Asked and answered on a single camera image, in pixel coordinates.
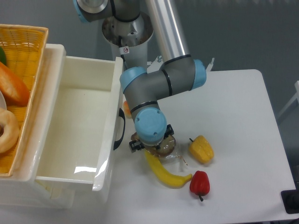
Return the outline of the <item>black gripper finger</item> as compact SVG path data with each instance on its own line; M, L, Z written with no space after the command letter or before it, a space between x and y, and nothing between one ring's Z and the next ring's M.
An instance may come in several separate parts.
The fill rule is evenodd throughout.
M140 151L140 150L144 149L145 146L139 139L136 139L136 140L132 140L129 142L129 148L130 148L131 153L134 153L136 151Z
M158 145L155 146L155 149L156 149L156 150L159 150L159 149L161 148L161 147L160 147L161 143L162 143L166 138L168 138L170 135L174 135L174 130L173 130L171 124L168 124L167 127L166 127L166 131L165 131L163 140L162 140Z

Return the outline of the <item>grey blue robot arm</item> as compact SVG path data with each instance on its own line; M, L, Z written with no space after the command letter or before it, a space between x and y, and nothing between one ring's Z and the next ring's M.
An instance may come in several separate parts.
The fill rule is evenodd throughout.
M73 4L82 22L103 20L104 37L123 59L121 89L138 135L129 143L131 151L160 149L174 131L158 101L206 82L203 63L190 55L174 1L148 0L147 14L140 10L137 0L76 0ZM163 63L149 73L147 51L135 49L146 44L152 35L156 35Z

